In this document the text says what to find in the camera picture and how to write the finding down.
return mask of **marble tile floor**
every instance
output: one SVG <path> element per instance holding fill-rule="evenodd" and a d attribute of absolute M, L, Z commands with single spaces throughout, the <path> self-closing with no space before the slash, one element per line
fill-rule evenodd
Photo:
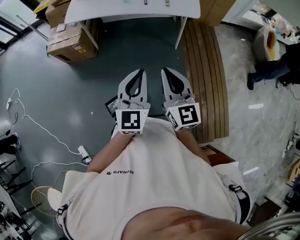
<path fill-rule="evenodd" d="M 221 24 L 215 28 L 222 55 L 229 102 L 230 136 L 211 143 L 239 161 L 243 179 L 257 203 L 266 195 L 282 205 L 291 189 L 285 183 L 293 147 L 283 158 L 283 150 L 293 134 L 300 133 L 300 102 L 276 80 L 261 81 L 254 90 L 247 88 L 247 74 L 255 71 L 252 52 L 254 34 Z M 280 44 L 280 54 L 285 46 Z M 300 85 L 291 90 L 300 99 Z"/>

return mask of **white t-shirt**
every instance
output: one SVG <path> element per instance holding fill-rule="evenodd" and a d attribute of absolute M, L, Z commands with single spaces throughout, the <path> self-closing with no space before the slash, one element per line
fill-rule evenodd
<path fill-rule="evenodd" d="M 222 171 L 244 187 L 238 168 L 229 166 Z M 191 153 L 161 119 L 148 118 L 143 134 L 102 173 L 76 175 L 65 180 L 61 201 L 71 200 L 65 224 L 74 240 L 120 240 L 134 216 L 160 207 L 236 221 L 229 190 L 215 169 Z"/>

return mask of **forearm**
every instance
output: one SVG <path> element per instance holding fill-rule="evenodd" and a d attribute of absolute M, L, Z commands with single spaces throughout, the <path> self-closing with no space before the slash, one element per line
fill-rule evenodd
<path fill-rule="evenodd" d="M 125 150 L 134 135 L 118 132 L 108 144 L 94 156 L 87 172 L 102 173 Z"/>
<path fill-rule="evenodd" d="M 176 137 L 179 139 L 179 141 L 182 142 L 185 147 L 190 150 L 193 154 L 195 154 L 197 157 L 200 157 L 204 161 L 206 161 L 209 165 L 211 165 L 209 158 L 206 154 L 202 151 L 201 147 L 198 145 L 195 137 L 192 135 L 192 133 L 188 130 L 180 130 L 175 132 Z"/>

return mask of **silver round object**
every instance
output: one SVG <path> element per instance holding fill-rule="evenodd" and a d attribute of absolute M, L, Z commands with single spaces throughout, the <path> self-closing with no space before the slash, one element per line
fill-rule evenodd
<path fill-rule="evenodd" d="M 284 239 L 289 240 L 295 240 L 300 235 L 300 212 L 287 213 L 264 221 L 243 234 L 238 240 L 250 240 L 261 236 L 276 239 L 280 235 L 285 235 Z"/>

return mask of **skin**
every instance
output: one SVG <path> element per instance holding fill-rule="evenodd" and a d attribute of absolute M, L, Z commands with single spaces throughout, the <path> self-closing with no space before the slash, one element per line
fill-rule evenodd
<path fill-rule="evenodd" d="M 101 173 L 128 146 L 133 135 L 118 132 L 94 157 L 87 172 Z M 190 131 L 176 132 L 179 141 L 195 156 L 210 165 Z M 226 219 L 217 219 L 194 210 L 161 207 L 146 210 L 125 226 L 121 240 L 236 240 L 249 228 Z"/>

